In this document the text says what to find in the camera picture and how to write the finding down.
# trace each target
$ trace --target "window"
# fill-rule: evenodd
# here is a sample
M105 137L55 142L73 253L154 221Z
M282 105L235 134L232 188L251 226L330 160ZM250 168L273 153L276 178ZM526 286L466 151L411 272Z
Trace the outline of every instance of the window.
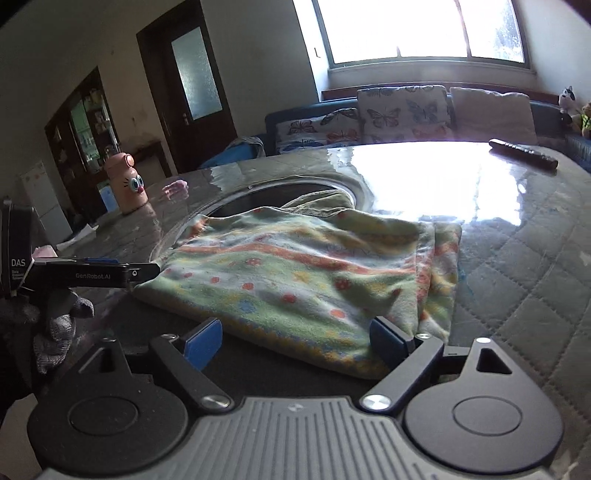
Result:
M526 65L511 0L313 0L331 67L423 58Z

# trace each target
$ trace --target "pink object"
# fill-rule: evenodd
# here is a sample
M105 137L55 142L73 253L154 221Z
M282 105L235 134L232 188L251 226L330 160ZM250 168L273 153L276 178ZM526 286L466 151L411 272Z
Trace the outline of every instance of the pink object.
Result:
M177 194L180 194L178 197L185 200L189 198L189 184L184 180L176 180L170 185L163 187L162 193L166 195L168 200L175 198Z
M117 153L105 161L105 170L121 213L133 212L148 201L144 181L134 164L134 158L128 153Z
M51 258L57 257L56 251L51 245L45 245L43 247L37 247L33 252L33 258Z

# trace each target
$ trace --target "blue gripper pad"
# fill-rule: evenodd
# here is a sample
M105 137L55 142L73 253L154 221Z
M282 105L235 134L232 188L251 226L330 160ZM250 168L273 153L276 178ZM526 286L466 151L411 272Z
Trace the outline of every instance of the blue gripper pad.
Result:
M222 322L210 319L203 322L185 342L184 357L201 371L222 346Z
M394 369L414 350L414 339L383 317L369 324L369 343L388 368Z

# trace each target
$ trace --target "gray knit glove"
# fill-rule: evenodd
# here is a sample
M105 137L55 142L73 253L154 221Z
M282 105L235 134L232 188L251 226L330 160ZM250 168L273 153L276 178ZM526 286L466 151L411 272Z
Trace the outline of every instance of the gray knit glove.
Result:
M45 374L64 361L76 334L76 319L91 318L95 314L89 300L74 292L71 295L76 299L70 313L48 319L45 332L38 333L33 339L33 352L39 373ZM32 326L39 321L40 316L39 309L22 297L0 299L0 330L8 340L8 345L11 344L15 329Z
M76 336L76 319L88 319L94 315L95 308L92 302L78 297L70 313L48 321L47 332L38 333L33 339L33 351L39 373L45 374L65 360Z

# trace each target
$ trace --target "beige cushion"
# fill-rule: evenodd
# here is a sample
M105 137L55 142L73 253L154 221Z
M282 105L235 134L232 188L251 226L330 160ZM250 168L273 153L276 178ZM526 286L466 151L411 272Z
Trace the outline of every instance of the beige cushion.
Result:
M357 91L363 143L454 140L441 85Z
M517 144L537 145L530 98L523 93L498 93L452 87L456 137L467 142L498 138Z

